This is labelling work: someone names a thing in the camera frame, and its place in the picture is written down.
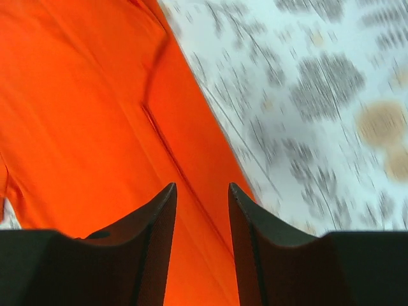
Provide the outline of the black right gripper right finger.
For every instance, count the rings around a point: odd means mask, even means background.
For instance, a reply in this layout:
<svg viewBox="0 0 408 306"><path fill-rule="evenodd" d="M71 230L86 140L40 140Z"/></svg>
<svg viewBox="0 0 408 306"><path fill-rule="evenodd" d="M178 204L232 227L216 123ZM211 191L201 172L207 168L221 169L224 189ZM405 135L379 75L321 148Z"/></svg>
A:
<svg viewBox="0 0 408 306"><path fill-rule="evenodd" d="M406 305L407 233L314 237L232 183L229 219L241 305Z"/></svg>

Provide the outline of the orange t-shirt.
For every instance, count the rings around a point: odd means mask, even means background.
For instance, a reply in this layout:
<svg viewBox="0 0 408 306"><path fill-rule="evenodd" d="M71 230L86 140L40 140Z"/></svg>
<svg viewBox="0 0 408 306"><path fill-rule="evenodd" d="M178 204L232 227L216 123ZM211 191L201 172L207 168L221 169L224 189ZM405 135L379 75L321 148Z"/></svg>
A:
<svg viewBox="0 0 408 306"><path fill-rule="evenodd" d="M1 203L84 238L178 189L166 305L238 305L248 185L157 1L1 2Z"/></svg>

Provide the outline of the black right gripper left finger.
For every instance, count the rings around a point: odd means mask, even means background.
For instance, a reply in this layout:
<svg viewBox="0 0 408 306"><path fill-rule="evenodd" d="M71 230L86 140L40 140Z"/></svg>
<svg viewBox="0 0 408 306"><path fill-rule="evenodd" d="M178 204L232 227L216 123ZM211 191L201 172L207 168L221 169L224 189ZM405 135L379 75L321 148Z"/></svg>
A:
<svg viewBox="0 0 408 306"><path fill-rule="evenodd" d="M1 304L162 305L176 208L171 183L85 239L54 230L3 230Z"/></svg>

